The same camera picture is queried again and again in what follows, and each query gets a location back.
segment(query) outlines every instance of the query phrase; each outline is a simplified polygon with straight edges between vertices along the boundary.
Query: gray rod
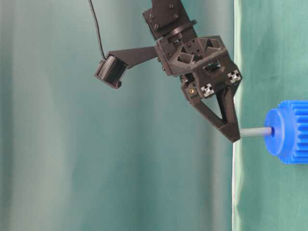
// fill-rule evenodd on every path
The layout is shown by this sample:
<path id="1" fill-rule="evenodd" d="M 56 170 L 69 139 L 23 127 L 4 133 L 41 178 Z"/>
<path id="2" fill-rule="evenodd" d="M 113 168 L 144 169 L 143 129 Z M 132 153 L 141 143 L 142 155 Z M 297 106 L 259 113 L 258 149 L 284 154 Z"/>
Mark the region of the gray rod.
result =
<path id="1" fill-rule="evenodd" d="M 240 135 L 241 137 L 270 136 L 272 135 L 272 128 L 240 129 Z"/>

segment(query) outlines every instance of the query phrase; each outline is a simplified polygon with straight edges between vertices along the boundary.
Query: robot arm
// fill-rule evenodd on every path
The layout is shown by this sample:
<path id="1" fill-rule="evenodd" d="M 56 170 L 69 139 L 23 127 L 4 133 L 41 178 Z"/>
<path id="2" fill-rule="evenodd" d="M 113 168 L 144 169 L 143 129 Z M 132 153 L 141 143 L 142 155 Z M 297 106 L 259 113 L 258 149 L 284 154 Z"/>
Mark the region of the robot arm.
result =
<path id="1" fill-rule="evenodd" d="M 158 56 L 168 76 L 180 76 L 185 98 L 231 142 L 240 139 L 233 97 L 242 80 L 219 36 L 198 37 L 180 0 L 152 0 L 143 13 L 155 40 L 154 47 L 108 53 L 95 76 L 113 88 L 121 86 L 126 69 Z M 216 95 L 221 115 L 204 99 Z"/>

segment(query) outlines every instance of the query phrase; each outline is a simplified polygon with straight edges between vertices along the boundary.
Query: cable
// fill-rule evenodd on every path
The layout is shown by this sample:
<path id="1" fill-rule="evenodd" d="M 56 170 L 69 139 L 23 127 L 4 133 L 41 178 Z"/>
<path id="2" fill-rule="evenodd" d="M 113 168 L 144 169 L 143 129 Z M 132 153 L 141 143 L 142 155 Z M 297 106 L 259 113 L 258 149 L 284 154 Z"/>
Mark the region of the cable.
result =
<path id="1" fill-rule="evenodd" d="M 102 45 L 102 38 L 101 38 L 101 34 L 100 34 L 100 28 L 98 26 L 98 21 L 97 21 L 95 10 L 94 10 L 93 4 L 92 4 L 92 0 L 89 0 L 89 5 L 90 5 L 90 8 L 91 8 L 91 12 L 92 12 L 94 23 L 95 23 L 97 40 L 98 40 L 98 45 L 99 45 L 100 52 L 101 52 L 101 55 L 102 55 L 102 59 L 103 59 L 103 61 L 106 61 L 106 57 L 105 57 L 105 54 L 104 54 L 104 51 L 103 51 L 103 45 Z"/>

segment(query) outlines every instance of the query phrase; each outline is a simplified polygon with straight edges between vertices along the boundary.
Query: blue gear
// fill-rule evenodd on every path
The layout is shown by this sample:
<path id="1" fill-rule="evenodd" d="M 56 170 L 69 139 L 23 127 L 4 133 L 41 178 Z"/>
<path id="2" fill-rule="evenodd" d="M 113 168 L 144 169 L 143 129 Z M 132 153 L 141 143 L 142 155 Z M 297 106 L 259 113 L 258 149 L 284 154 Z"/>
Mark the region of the blue gear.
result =
<path id="1" fill-rule="evenodd" d="M 265 126 L 273 128 L 265 137 L 272 155 L 285 164 L 308 164 L 308 101 L 283 101 L 268 112 Z"/>

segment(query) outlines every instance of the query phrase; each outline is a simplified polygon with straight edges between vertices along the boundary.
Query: green curtain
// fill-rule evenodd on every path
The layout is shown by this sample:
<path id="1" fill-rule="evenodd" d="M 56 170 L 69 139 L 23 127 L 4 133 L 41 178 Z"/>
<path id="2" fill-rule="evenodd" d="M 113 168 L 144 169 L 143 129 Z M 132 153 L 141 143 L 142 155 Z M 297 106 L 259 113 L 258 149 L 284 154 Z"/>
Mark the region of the green curtain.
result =
<path id="1" fill-rule="evenodd" d="M 263 126 L 283 100 L 308 100 L 307 9 L 306 0 L 235 1 L 241 127 Z M 308 166 L 282 164 L 263 138 L 241 140 L 234 157 L 233 230 L 308 230 Z"/>
<path id="2" fill-rule="evenodd" d="M 233 54 L 233 1 L 183 1 Z M 154 45 L 147 0 L 93 0 L 105 51 Z M 0 0 L 0 230 L 231 230 L 231 144 L 156 60 L 114 90 L 87 0 Z"/>

